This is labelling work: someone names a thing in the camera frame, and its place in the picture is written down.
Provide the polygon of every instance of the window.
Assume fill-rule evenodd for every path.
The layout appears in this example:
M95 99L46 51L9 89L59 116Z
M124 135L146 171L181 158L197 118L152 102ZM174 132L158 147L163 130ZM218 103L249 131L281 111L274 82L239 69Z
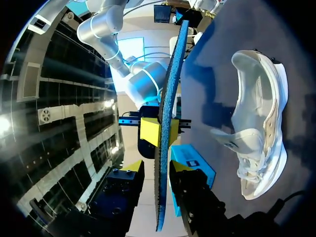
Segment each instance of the window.
M135 56L136 58L141 57L145 54L144 37L118 40L118 48L121 51L124 59L127 59L130 56ZM141 57L138 60L144 61L145 57ZM112 67L110 68L111 68L115 90L117 92L125 91L125 88L124 88L125 83L121 83L121 81L128 80L132 75L129 74L125 78L122 78L117 71L115 71Z

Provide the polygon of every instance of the shoelace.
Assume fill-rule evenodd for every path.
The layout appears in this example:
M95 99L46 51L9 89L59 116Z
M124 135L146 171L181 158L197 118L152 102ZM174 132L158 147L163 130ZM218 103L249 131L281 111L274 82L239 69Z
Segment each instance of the shoelace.
M259 161L256 161L247 156L239 156L239 168L237 170L237 176L241 179L245 179L252 183L259 183L262 180L263 173L260 172L262 169L266 168L267 158L270 157L271 148L268 148L267 155L262 154L262 157ZM248 160L249 163L254 163L255 167L244 166L245 162L243 160Z

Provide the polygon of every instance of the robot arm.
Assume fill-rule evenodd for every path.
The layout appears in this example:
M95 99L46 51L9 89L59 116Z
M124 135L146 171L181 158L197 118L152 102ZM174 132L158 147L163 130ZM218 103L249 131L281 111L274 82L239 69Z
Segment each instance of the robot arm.
M122 77L133 74L130 80L122 83L126 83L125 92L139 109L147 102L158 103L158 94L163 87L168 63L141 62L135 57L123 59L114 34L122 29L123 10L130 7L130 4L127 0L104 0L99 11L79 25L77 36L81 42L100 53Z
M93 47L122 77L129 74L129 69L113 34L123 27L126 3L126 0L105 0L99 12L82 22L77 29L79 40Z

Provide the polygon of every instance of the shoe tongue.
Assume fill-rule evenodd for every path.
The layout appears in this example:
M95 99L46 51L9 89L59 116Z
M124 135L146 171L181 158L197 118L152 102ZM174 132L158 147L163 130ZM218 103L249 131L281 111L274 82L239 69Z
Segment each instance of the shoe tongue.
M246 129L235 134L227 134L218 129L211 129L212 136L232 151L245 155L250 159L259 160L263 151L263 137L254 128Z
M232 64L237 70L248 73L254 73L260 67L258 56L249 50L236 52L232 57Z

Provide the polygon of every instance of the black cable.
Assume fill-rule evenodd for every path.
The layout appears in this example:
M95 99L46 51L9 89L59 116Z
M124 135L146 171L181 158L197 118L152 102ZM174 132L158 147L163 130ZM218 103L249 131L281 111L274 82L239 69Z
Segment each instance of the black cable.
M287 201L289 201L290 199L292 199L292 198L294 198L294 197L296 197L296 196L298 196L298 195L304 195L304 194L305 194L305 191L304 191L304 190L298 191L298 192L296 192L296 193L291 194L291 195L288 196L286 199L284 199L284 202L287 202Z
M298 191L296 193L293 193L291 194L290 196L288 196L286 199L282 200L282 199L278 199L276 201L276 203L273 205L273 207L268 211L268 215L271 217L271 218L275 218L279 213L280 211L282 210L282 208L284 207L285 203L287 201L289 201L290 199L292 199L293 197L296 197L298 195L303 195L305 194L305 191Z
M127 111L127 112L123 113L122 116L124 116L125 114L127 114L127 113L129 113L129 112L130 112L130 111Z

